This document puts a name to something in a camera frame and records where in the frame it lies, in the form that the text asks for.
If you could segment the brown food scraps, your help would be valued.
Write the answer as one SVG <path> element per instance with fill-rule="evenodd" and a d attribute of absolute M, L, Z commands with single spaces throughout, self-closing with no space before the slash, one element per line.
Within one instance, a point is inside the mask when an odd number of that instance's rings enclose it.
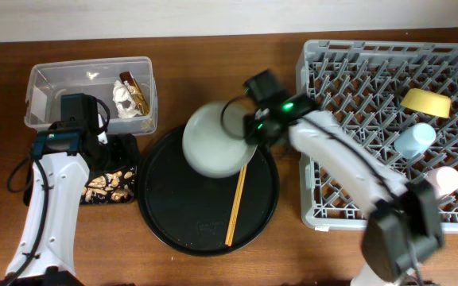
<path fill-rule="evenodd" d="M 131 203 L 134 200 L 135 183 L 134 168 L 106 173 L 84 186 L 80 205 Z"/>

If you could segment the grey round plate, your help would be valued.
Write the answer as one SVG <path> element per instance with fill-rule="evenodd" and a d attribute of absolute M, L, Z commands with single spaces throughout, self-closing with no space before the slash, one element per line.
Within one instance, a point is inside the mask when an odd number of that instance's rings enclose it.
<path fill-rule="evenodd" d="M 247 109 L 239 104 L 225 106 L 210 102 L 188 120 L 182 149 L 188 164 L 210 178 L 232 176 L 248 164 L 257 147 L 243 139 L 243 117 Z"/>

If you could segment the gold foil wrapper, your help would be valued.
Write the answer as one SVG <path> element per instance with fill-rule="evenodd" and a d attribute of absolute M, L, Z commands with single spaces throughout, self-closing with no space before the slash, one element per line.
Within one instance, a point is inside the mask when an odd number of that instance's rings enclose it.
<path fill-rule="evenodd" d="M 138 82 L 133 77 L 130 71 L 125 71 L 119 75 L 122 83 L 126 86 L 126 89 L 130 92 L 131 98 L 136 104 L 136 109 L 140 111 L 142 115 L 149 114 L 149 104 L 146 101 Z"/>

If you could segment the wooden chopstick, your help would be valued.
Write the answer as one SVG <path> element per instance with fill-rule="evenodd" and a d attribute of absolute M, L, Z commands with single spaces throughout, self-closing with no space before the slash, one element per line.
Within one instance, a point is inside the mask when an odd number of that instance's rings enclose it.
<path fill-rule="evenodd" d="M 246 179 L 246 170 L 247 166 L 244 165 L 239 173 L 239 179 L 237 183 L 237 187 L 235 190 L 235 197 L 233 200 L 233 205 L 231 208 L 231 217 L 229 220 L 228 228 L 227 228 L 227 235 L 225 238 L 225 245 L 227 246 L 232 246 L 233 240 L 234 240 L 234 232 L 235 232 L 235 227 L 236 227 L 236 222 L 238 218 L 238 213 L 239 213 L 239 206 L 243 194 L 243 188 L 245 184 L 245 179 Z"/>

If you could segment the blue plastic cup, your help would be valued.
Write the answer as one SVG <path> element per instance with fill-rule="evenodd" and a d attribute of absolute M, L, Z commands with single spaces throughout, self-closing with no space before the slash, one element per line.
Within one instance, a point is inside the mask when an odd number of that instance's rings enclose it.
<path fill-rule="evenodd" d="M 394 141 L 394 149 L 406 159 L 423 154 L 436 140 L 435 129 L 426 123 L 417 123 Z"/>

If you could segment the yellow bowl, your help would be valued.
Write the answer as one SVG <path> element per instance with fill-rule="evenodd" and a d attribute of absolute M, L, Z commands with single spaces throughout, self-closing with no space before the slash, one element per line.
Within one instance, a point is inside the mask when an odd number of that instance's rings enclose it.
<path fill-rule="evenodd" d="M 448 118 L 451 102 L 448 96 L 413 88 L 407 91 L 401 105 L 423 114 Z"/>

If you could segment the pink plastic cup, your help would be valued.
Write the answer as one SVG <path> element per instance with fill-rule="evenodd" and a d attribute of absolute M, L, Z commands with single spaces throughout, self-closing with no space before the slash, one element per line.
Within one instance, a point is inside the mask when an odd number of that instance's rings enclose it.
<path fill-rule="evenodd" d="M 430 182 L 437 198 L 452 194 L 458 189 L 458 171 L 451 167 L 439 167 L 428 171 L 425 179 Z"/>

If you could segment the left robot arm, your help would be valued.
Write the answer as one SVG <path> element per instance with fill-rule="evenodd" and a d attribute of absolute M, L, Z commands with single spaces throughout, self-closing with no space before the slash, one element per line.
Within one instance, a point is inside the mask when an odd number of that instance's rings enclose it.
<path fill-rule="evenodd" d="M 134 167 L 134 135 L 99 140 L 97 122 L 54 122 L 29 153 L 31 197 L 19 246 L 1 285 L 79 285 L 73 246 L 83 188 L 97 176 Z"/>

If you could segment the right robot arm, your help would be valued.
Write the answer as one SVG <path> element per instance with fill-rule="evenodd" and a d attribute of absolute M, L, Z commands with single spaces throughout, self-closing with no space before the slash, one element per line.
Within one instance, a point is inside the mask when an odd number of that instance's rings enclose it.
<path fill-rule="evenodd" d="M 287 140 L 317 162 L 350 196 L 367 221 L 361 242 L 365 265 L 353 285 L 424 283 L 419 267 L 444 247 L 438 199 L 426 178 L 413 182 L 349 137 L 331 113 L 306 94 L 291 95 L 265 70 L 244 84 L 256 106 L 244 118 L 245 139 L 272 145 Z"/>

